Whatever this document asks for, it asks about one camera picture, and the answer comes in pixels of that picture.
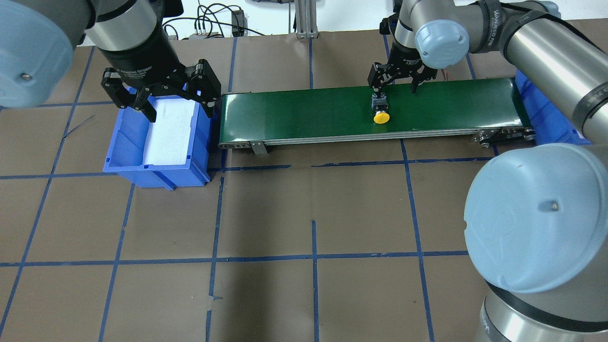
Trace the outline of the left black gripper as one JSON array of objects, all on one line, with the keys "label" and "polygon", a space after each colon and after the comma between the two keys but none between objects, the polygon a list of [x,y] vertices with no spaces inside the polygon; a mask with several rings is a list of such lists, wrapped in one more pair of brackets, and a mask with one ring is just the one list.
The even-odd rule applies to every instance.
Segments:
[{"label": "left black gripper", "polygon": [[[104,70],[101,86],[120,109],[141,111],[150,123],[157,112],[149,97],[177,95],[200,104],[214,118],[215,102],[221,98],[221,82],[210,63],[200,59],[183,65],[165,33],[152,33],[143,43],[128,50],[101,49],[111,68]],[[130,93],[123,85],[135,89]]]}]

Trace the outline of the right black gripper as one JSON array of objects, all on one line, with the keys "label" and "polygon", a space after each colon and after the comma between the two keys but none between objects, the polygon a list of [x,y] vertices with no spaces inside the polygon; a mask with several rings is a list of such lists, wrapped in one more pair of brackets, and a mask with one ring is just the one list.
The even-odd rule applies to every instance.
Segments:
[{"label": "right black gripper", "polygon": [[374,93],[382,93],[384,87],[395,79],[412,78],[412,94],[419,85],[434,80],[438,70],[426,66],[415,48],[393,45],[389,51],[387,64],[374,62],[368,75],[368,85]]}]

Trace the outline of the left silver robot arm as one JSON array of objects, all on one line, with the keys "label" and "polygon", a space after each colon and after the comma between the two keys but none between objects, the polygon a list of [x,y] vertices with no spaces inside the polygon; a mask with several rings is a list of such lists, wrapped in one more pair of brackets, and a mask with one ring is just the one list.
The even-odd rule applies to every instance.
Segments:
[{"label": "left silver robot arm", "polygon": [[36,107],[48,100],[85,38],[109,61],[101,86],[121,109],[156,121],[151,96],[200,104],[209,118],[221,83],[207,60],[185,66],[163,30],[184,13],[180,0],[3,0],[0,3],[0,104]]}]

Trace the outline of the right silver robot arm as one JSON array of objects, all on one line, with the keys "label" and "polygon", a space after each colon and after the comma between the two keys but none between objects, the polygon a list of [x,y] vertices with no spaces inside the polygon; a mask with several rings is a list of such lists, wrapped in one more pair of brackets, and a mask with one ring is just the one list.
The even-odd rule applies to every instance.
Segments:
[{"label": "right silver robot arm", "polygon": [[375,123],[385,87],[412,92],[470,54],[516,67],[530,124],[480,130],[514,144],[478,171],[465,247],[488,292],[477,342],[584,342],[607,333],[607,53],[549,0],[396,0],[380,32],[393,45],[368,76]]}]

